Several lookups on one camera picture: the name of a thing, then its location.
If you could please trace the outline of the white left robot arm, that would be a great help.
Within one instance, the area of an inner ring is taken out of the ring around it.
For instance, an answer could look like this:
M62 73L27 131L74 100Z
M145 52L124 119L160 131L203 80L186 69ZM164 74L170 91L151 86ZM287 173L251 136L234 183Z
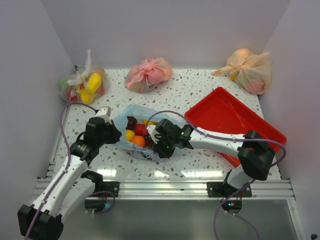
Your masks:
M47 188L31 205L18 210L20 233L26 240L57 240L63 231L63 218L89 196L116 198L114 186L107 187L103 176L88 170L103 145L115 144L121 133L106 113L96 114L85 131L68 146L67 157Z

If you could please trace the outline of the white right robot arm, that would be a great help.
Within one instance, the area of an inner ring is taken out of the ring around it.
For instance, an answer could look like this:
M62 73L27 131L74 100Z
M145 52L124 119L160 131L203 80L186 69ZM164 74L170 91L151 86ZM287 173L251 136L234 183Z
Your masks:
M252 130L232 135L191 124L179 127L162 119L157 125L149 125L147 131L161 159L169 159L177 148L212 150L237 158L239 166L227 173L220 187L220 191L231 197L252 180L265 181L275 157L274 149Z

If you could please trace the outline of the blue printed plastic bag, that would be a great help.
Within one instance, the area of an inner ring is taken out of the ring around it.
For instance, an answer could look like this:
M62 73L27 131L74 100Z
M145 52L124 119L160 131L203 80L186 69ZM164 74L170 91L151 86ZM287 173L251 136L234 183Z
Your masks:
M150 116L155 114L156 112L157 111L152 108L140 106L137 104L127 106L122 113L120 113L113 119L113 123L116 126L117 130L122 134L120 140L115 144L115 146L117 148L125 150L133 158L154 162L163 162L165 159L160 158L159 154L152 148L143 148L130 141L127 141L126 138L128 117L134 117L137 120L138 124L142 124L143 120L147 121Z

